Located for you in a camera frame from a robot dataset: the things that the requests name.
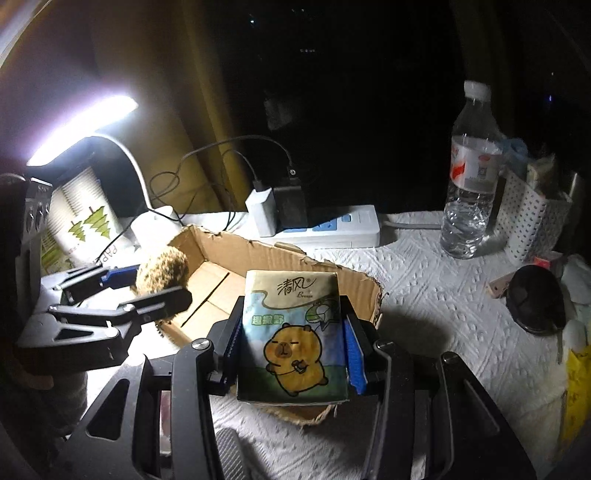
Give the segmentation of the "brown plush toy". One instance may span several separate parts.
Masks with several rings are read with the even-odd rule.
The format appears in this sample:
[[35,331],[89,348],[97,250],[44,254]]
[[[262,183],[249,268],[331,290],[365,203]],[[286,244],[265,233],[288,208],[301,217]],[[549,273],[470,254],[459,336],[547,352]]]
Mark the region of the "brown plush toy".
[[150,252],[139,265],[134,291],[137,295],[158,293],[172,287],[186,287],[189,263],[186,255],[172,246]]

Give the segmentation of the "capybara tissue pack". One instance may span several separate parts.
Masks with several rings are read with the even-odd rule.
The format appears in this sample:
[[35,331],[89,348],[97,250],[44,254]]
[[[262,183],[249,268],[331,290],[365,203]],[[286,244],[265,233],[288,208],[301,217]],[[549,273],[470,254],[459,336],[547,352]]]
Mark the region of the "capybara tissue pack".
[[236,395],[286,406],[349,399],[337,274],[246,273]]

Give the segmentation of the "green cardboard box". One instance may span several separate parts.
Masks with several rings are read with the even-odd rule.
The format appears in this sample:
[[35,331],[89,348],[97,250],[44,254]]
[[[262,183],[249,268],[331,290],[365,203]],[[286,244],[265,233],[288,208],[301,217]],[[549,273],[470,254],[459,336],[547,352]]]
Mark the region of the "green cardboard box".
[[41,270],[50,275],[69,270],[72,264],[63,253],[51,232],[46,229],[41,237]]

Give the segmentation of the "open cardboard box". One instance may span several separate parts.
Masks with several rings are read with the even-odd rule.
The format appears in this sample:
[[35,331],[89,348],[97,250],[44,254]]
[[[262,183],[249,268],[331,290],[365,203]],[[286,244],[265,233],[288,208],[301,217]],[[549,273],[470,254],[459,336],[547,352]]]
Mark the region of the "open cardboard box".
[[189,290],[187,311],[159,321],[183,347],[238,311],[238,399],[296,425],[318,425],[348,398],[346,305],[376,322],[382,289],[365,273],[312,261],[283,249],[189,226],[142,276],[145,289]]

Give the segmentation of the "white power strip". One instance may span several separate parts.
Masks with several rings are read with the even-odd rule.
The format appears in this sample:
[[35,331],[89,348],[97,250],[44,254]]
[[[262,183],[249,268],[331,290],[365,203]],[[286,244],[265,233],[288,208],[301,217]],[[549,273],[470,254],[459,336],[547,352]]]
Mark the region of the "white power strip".
[[272,243],[308,249],[374,248],[380,245],[381,225],[373,205],[318,208],[308,213],[311,226],[283,229]]

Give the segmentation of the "white LED desk lamp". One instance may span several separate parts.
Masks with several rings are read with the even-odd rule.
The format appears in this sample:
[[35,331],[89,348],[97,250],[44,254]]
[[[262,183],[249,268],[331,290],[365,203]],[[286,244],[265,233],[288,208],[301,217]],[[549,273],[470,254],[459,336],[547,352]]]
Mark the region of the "white LED desk lamp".
[[126,122],[137,109],[131,97],[114,94],[75,110],[42,139],[27,161],[26,171],[55,189],[91,167],[121,232],[141,218],[154,224],[181,226],[182,220],[174,211],[156,209],[137,160],[120,139],[108,133],[111,126]]

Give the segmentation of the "white charger plug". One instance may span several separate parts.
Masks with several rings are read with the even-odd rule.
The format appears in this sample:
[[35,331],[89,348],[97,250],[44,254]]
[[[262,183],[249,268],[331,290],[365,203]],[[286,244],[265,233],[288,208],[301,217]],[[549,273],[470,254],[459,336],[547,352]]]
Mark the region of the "white charger plug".
[[252,182],[253,188],[245,200],[245,206],[260,237],[273,237],[276,234],[276,199],[273,189],[260,180]]

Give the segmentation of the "black charger adapter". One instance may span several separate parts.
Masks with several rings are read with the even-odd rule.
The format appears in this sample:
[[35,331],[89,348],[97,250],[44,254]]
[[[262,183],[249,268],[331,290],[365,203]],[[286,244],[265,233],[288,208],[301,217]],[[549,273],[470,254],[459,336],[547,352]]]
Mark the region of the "black charger adapter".
[[280,179],[273,187],[273,196],[280,227],[294,229],[308,226],[307,201],[296,170],[288,170],[287,177]]

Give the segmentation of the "white textured tablecloth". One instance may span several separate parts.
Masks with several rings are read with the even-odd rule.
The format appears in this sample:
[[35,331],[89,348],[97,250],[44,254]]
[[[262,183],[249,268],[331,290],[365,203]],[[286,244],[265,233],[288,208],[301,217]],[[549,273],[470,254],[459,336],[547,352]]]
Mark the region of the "white textured tablecloth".
[[[583,431],[566,455],[558,436],[565,399],[566,349],[559,337],[536,337],[511,318],[487,284],[512,270],[506,254],[488,246],[483,255],[456,260],[429,229],[435,212],[399,216],[369,249],[310,249],[308,255],[358,270],[383,289],[380,331],[403,348],[426,356],[458,353],[514,429],[542,479],[586,479],[590,434]],[[216,430],[238,434],[254,474],[266,479],[356,479],[372,435],[375,403],[355,398],[321,424],[280,420],[234,395],[213,397]]]

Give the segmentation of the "black round bowl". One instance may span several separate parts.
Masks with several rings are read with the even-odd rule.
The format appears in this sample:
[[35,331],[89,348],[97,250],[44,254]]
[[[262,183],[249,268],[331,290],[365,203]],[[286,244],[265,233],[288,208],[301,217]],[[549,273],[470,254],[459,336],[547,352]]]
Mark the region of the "black round bowl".
[[532,335],[553,335],[566,325],[559,280],[543,267],[526,265],[515,272],[506,290],[506,305],[514,322]]

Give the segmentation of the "clear water bottle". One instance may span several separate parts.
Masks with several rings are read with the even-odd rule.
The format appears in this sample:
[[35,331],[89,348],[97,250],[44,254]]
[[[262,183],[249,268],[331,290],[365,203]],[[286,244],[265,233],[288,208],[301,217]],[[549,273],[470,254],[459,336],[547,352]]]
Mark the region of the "clear water bottle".
[[502,134],[491,108],[491,88],[464,82],[466,103],[454,123],[440,244],[450,256],[470,259],[482,244],[502,166]]

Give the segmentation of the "white perforated basket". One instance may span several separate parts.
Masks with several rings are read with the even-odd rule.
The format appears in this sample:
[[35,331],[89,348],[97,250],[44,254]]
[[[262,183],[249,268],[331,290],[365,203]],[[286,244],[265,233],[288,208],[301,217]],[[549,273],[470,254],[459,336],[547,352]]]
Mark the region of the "white perforated basket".
[[509,260],[520,265],[551,252],[571,205],[563,192],[557,199],[547,198],[509,170],[495,228]]

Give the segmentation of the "yellow plastic package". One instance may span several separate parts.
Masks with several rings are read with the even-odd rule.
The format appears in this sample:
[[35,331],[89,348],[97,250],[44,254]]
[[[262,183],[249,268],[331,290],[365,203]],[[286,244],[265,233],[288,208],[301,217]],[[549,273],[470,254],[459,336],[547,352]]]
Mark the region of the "yellow plastic package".
[[570,350],[566,361],[567,389],[559,437],[564,453],[590,419],[590,346],[580,352]]

